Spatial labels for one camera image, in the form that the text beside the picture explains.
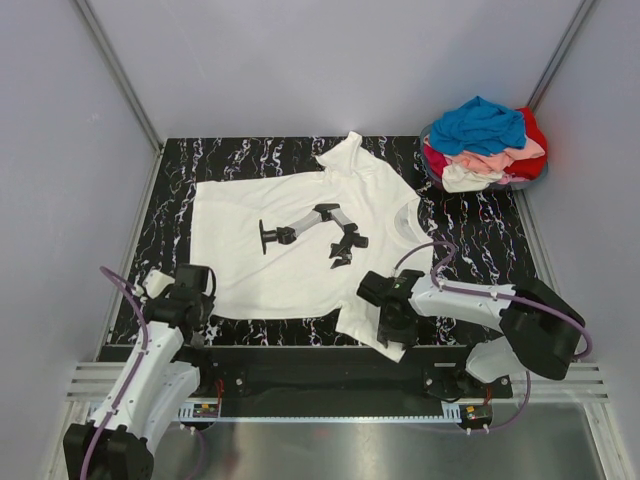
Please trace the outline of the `white printed t-shirt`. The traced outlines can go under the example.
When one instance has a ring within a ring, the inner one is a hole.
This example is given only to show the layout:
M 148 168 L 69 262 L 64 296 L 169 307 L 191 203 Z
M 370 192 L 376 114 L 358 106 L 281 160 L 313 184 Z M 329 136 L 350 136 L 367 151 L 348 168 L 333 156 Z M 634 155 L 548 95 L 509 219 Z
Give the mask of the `white printed t-shirt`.
M 337 311 L 336 330 L 398 362 L 397 343 L 377 339 L 379 310 L 357 296 L 369 271 L 389 275 L 407 252 L 408 267 L 428 271 L 433 251 L 418 220 L 420 197 L 352 132 L 318 156 L 322 170 L 281 177 L 207 181 L 196 186 L 190 257 L 216 276 L 215 315 L 227 319 L 302 319 Z M 322 203 L 337 203 L 368 238 L 350 264 L 336 267 L 330 247 L 342 237 L 322 222 L 290 245 L 263 247 L 259 229 L 285 227 Z

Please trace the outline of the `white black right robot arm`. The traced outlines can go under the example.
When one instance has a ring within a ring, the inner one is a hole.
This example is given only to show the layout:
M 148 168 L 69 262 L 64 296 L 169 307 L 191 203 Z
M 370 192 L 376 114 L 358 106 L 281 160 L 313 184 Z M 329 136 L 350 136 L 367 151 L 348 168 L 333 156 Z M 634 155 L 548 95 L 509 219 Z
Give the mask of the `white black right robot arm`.
M 454 366 L 428 371 L 426 393 L 449 403 L 481 397 L 489 385 L 524 371 L 560 381 L 586 337 L 584 319 L 538 279 L 489 286 L 411 269 L 395 277 L 370 271 L 357 294 L 378 308 L 377 339 L 383 346 L 413 347 L 421 317 L 453 318 L 499 333 L 467 347 L 465 359 Z

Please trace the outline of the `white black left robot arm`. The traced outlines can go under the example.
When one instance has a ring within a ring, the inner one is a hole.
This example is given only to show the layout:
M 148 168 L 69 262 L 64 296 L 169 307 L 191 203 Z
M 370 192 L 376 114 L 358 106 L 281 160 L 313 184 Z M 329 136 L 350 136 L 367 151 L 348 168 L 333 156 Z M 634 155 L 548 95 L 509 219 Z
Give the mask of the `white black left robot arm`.
M 212 313 L 216 277 L 182 264 L 174 275 L 152 270 L 135 286 L 107 267 L 101 273 L 130 304 L 136 343 L 114 386 L 83 424 L 63 437 L 71 479 L 149 479 L 157 446 L 191 395 L 221 396 L 213 360 L 195 345 Z

